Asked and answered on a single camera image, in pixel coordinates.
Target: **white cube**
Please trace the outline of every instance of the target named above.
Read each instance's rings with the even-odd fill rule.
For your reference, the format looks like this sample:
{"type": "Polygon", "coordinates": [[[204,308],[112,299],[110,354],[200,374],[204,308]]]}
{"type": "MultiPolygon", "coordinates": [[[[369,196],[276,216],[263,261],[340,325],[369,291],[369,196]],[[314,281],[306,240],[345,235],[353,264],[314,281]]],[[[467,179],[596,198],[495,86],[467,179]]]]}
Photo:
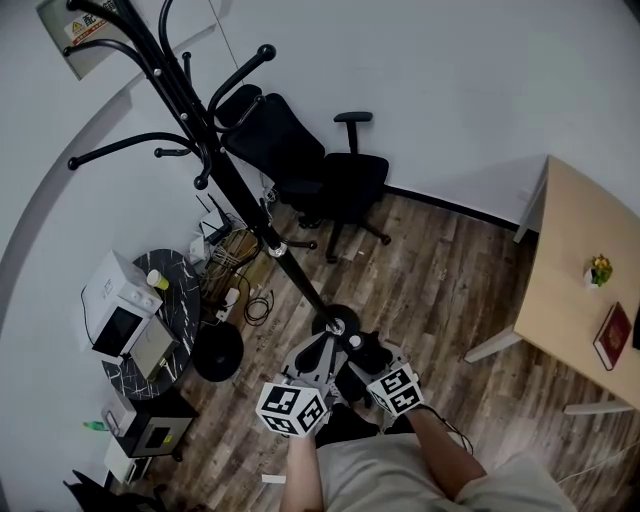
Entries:
{"type": "Polygon", "coordinates": [[[424,403],[418,378],[408,364],[372,382],[367,391],[380,407],[393,416],[400,416],[424,403]]]}
{"type": "Polygon", "coordinates": [[[327,413],[327,406],[315,388],[267,382],[256,413],[272,432],[306,437],[327,413]]]}

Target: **black office chair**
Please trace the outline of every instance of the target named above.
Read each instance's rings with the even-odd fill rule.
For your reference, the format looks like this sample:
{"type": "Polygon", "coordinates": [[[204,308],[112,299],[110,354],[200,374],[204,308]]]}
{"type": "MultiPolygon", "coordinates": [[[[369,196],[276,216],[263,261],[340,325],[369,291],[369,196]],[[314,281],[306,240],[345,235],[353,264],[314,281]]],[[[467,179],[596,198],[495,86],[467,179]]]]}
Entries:
{"type": "MultiPolygon", "coordinates": [[[[225,126],[233,126],[262,90],[244,85],[215,111],[225,126]]],[[[346,112],[334,118],[346,123],[351,153],[331,153],[311,135],[279,94],[269,94],[242,126],[222,136],[223,146],[233,155],[269,176],[285,204],[303,213],[300,225],[316,227],[322,219],[334,221],[326,256],[335,263],[335,247],[345,224],[357,224],[380,238],[391,238],[365,216],[381,199],[389,170],[384,158],[358,153],[356,123],[373,119],[370,112],[346,112]]]]}
{"type": "Polygon", "coordinates": [[[153,498],[133,493],[117,496],[79,471],[73,470],[73,474],[80,481],[79,483],[63,483],[71,491],[84,512],[112,512],[114,510],[121,512],[139,512],[141,510],[167,512],[160,497],[165,489],[164,486],[158,486],[153,490],[153,498]]]}

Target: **microwave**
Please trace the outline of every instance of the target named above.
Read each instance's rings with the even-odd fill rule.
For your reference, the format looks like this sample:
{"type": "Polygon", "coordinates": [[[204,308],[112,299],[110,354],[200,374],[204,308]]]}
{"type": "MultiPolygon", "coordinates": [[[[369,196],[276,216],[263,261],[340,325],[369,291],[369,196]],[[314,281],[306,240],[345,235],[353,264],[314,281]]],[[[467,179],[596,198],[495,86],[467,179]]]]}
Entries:
{"type": "Polygon", "coordinates": [[[109,251],[80,293],[74,314],[80,344],[119,365],[161,305],[145,273],[109,251]]]}

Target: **green bottle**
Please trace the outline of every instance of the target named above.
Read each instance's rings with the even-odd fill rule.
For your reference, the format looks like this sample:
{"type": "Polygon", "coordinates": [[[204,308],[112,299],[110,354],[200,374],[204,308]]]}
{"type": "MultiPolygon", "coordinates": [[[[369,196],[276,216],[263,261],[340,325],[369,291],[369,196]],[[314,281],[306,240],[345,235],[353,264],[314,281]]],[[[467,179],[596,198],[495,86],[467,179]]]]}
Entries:
{"type": "Polygon", "coordinates": [[[98,432],[109,432],[107,426],[101,421],[90,421],[88,423],[85,421],[82,423],[82,426],[90,428],[91,430],[97,430],[98,432]]]}

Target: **person's arm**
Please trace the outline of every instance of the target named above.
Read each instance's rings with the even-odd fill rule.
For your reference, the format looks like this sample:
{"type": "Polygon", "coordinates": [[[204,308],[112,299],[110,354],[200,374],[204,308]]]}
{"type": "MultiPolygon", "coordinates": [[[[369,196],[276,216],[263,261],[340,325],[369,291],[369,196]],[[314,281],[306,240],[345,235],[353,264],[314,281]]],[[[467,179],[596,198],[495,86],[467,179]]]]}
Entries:
{"type": "Polygon", "coordinates": [[[465,485],[487,474],[476,459],[451,439],[433,413],[414,409],[406,416],[420,441],[422,457],[447,498],[453,501],[465,485]]]}
{"type": "Polygon", "coordinates": [[[313,436],[292,437],[280,512],[322,512],[322,483],[313,436]]]}

